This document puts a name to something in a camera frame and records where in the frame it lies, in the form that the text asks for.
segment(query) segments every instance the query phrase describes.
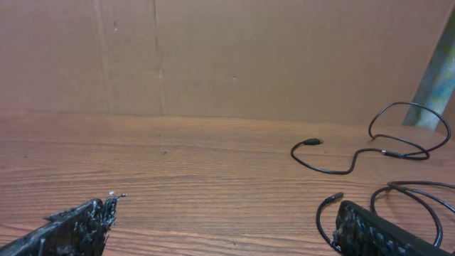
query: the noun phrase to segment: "wooden tabletop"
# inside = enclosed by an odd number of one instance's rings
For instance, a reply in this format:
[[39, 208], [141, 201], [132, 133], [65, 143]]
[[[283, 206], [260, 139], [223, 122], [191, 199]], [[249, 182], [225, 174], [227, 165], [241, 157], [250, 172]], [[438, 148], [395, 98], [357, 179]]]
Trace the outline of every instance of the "wooden tabletop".
[[[360, 155], [345, 176], [303, 167], [346, 170], [357, 149], [413, 150], [389, 139], [369, 140], [367, 125], [86, 114], [0, 114], [0, 245], [43, 225], [43, 216], [109, 191], [127, 193], [105, 255], [337, 255], [315, 225], [319, 204], [344, 192], [368, 208], [388, 181], [455, 183], [455, 146], [426, 161], [376, 152]], [[415, 127], [375, 127], [422, 146], [440, 134]], [[455, 204], [455, 191], [423, 188]], [[444, 227], [442, 248], [455, 250], [455, 215], [429, 201]], [[322, 223], [335, 229], [339, 202]], [[378, 213], [432, 242], [433, 220], [411, 198], [381, 196]]]

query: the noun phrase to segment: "cable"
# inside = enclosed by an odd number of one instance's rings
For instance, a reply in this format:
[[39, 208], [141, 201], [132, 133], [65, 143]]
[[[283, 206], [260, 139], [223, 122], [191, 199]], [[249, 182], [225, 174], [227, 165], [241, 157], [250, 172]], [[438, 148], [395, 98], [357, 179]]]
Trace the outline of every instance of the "cable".
[[424, 191], [421, 191], [421, 190], [418, 190], [418, 189], [415, 189], [415, 188], [407, 188], [407, 187], [403, 187], [403, 186], [400, 186], [400, 185], [430, 185], [430, 186], [442, 186], [442, 187], [453, 188], [453, 189], [455, 189], [455, 186], [451, 185], [451, 184], [433, 182], [433, 181], [393, 181], [393, 182], [387, 183], [387, 185], [388, 185], [387, 187], [378, 189], [371, 196], [371, 199], [370, 199], [371, 212], [376, 214], [376, 215], [378, 214], [376, 212], [376, 209], [375, 209], [375, 199], [376, 199], [376, 196], [379, 195], [383, 191], [390, 191], [392, 189], [395, 189], [396, 191], [399, 191], [399, 192], [405, 194], [406, 196], [411, 197], [412, 199], [414, 199], [417, 202], [419, 202], [420, 204], [422, 204], [428, 210], [428, 212], [431, 214], [431, 216], [433, 217], [434, 224], [436, 225], [436, 232], [437, 232], [436, 238], [434, 239], [434, 242], [433, 242], [433, 245], [435, 247], [439, 248], [439, 246], [441, 245], [441, 242], [442, 242], [442, 225], [441, 225], [441, 221], [439, 220], [439, 218], [438, 218], [437, 214], [434, 212], [434, 210], [427, 203], [425, 203], [419, 197], [409, 193], [408, 191], [411, 191], [411, 192], [414, 192], [414, 193], [419, 193], [419, 194], [421, 194], [423, 196], [426, 196], [426, 197], [428, 197], [430, 199], [433, 199], [434, 201], [436, 201], [436, 202], [442, 204], [443, 206], [445, 206], [446, 208], [448, 208], [452, 213], [455, 213], [455, 208], [453, 206], [449, 205], [448, 203], [444, 202], [443, 200], [437, 198], [436, 196], [433, 196], [431, 194], [425, 193]]
[[[442, 141], [441, 143], [439, 143], [438, 145], [436, 146], [433, 146], [432, 148], [430, 149], [424, 149], [423, 147], [419, 146], [418, 144], [415, 144], [414, 142], [410, 142], [406, 139], [403, 139], [403, 138], [399, 138], [399, 137], [394, 137], [394, 136], [390, 136], [390, 135], [386, 135], [386, 134], [376, 134], [376, 135], [373, 135], [371, 133], [371, 128], [373, 127], [373, 124], [375, 123], [376, 119], [386, 110], [388, 109], [389, 107], [391, 106], [394, 106], [394, 105], [411, 105], [411, 106], [416, 106], [416, 107], [421, 107], [423, 108], [424, 110], [428, 110], [430, 111], [431, 113], [433, 113], [434, 115], [436, 115], [440, 120], [441, 122], [444, 124], [444, 126], [446, 127], [446, 130], [447, 130], [447, 136], [446, 136], [446, 139], [444, 141]], [[355, 153], [354, 153], [354, 157], [353, 157], [353, 160], [352, 160], [352, 164], [350, 165], [350, 168], [347, 170], [347, 171], [330, 171], [330, 170], [327, 170], [327, 169], [322, 169], [322, 168], [319, 168], [319, 167], [315, 167], [315, 166], [312, 166], [310, 164], [307, 164], [305, 163], [304, 161], [302, 161], [301, 159], [299, 159], [297, 156], [295, 156], [294, 152], [296, 151], [296, 149], [298, 149], [300, 146], [302, 145], [318, 145], [318, 144], [321, 144], [323, 143], [320, 139], [307, 139], [306, 141], [303, 141], [303, 142], [299, 142], [297, 143], [295, 146], [292, 147], [291, 149], [291, 156], [293, 159], [295, 159], [296, 161], [298, 161], [300, 164], [310, 168], [310, 169], [313, 169], [314, 171], [320, 171], [322, 173], [325, 173], [325, 174], [349, 174], [350, 172], [353, 171], [354, 169], [354, 166], [355, 166], [355, 160], [357, 159], [358, 155], [362, 152], [366, 152], [366, 151], [376, 151], [376, 152], [380, 152], [381, 154], [385, 155], [385, 156], [392, 156], [392, 157], [396, 157], [396, 158], [401, 158], [401, 159], [409, 159], [409, 160], [426, 160], [429, 158], [429, 153], [435, 149], [438, 149], [440, 148], [441, 146], [443, 146], [444, 144], [446, 144], [448, 142], [448, 140], [450, 139], [450, 136], [451, 136], [451, 130], [450, 130], [450, 126], [449, 124], [447, 124], [447, 121], [440, 115], [438, 114], [437, 112], [435, 112], [434, 110], [431, 110], [429, 109], [428, 107], [424, 107], [420, 104], [417, 104], [417, 103], [413, 103], [413, 102], [395, 102], [395, 103], [392, 103], [386, 107], [384, 107], [381, 111], [379, 111], [379, 113], [373, 118], [373, 120], [371, 120], [371, 123], [370, 123], [370, 126], [368, 127], [368, 134], [370, 135], [371, 139], [374, 140], [378, 137], [385, 137], [385, 138], [389, 138], [389, 139], [395, 139], [397, 141], [400, 141], [400, 142], [404, 142], [406, 144], [409, 144], [409, 145], [412, 145], [416, 148], [419, 149], [419, 151], [416, 151], [416, 152], [411, 152], [411, 153], [398, 153], [398, 152], [394, 152], [394, 151], [390, 151], [390, 150], [386, 150], [386, 149], [377, 149], [377, 148], [369, 148], [369, 149], [359, 149], [357, 150]]]
[[322, 209], [329, 203], [332, 203], [334, 202], [335, 200], [339, 199], [339, 198], [342, 198], [343, 197], [343, 193], [340, 192], [340, 193], [336, 193], [335, 195], [327, 198], [326, 200], [324, 200], [321, 205], [319, 206], [318, 208], [318, 211], [316, 212], [316, 227], [318, 227], [318, 231], [319, 233], [322, 235], [322, 238], [337, 252], [339, 252], [340, 254], [342, 254], [341, 252], [341, 249], [338, 247], [338, 246], [335, 246], [333, 241], [330, 240], [330, 238], [328, 238], [327, 234], [324, 232], [323, 228], [322, 228], [322, 225], [321, 225], [321, 213], [322, 213]]

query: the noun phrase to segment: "black plastic object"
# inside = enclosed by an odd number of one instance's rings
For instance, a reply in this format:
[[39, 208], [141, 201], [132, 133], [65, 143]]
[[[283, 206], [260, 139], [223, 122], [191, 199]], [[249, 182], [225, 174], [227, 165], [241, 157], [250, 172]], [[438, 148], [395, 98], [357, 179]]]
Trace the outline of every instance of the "black plastic object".
[[450, 256], [351, 201], [341, 202], [333, 246], [345, 256]]
[[46, 218], [50, 222], [0, 248], [0, 256], [100, 256], [106, 233], [115, 221], [118, 198], [92, 199]]

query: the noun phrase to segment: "wooden table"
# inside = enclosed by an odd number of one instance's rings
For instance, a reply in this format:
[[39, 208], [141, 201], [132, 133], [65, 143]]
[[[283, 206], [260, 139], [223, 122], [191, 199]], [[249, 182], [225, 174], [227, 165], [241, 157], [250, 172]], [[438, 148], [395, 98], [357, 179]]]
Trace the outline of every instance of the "wooden table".
[[[443, 136], [414, 127], [376, 127], [431, 146]], [[427, 161], [361, 154], [354, 172], [333, 176], [307, 169], [289, 155], [346, 170], [370, 142], [367, 124], [84, 114], [0, 114], [0, 245], [44, 224], [42, 217], [109, 191], [127, 193], [105, 255], [337, 255], [321, 238], [315, 213], [339, 191], [368, 208], [388, 181], [455, 183], [455, 146]], [[424, 188], [455, 204], [455, 191]], [[434, 202], [444, 226], [442, 248], [455, 250], [455, 215]], [[335, 228], [339, 202], [322, 215]], [[392, 192], [378, 200], [381, 216], [432, 242], [433, 220], [412, 199]]]

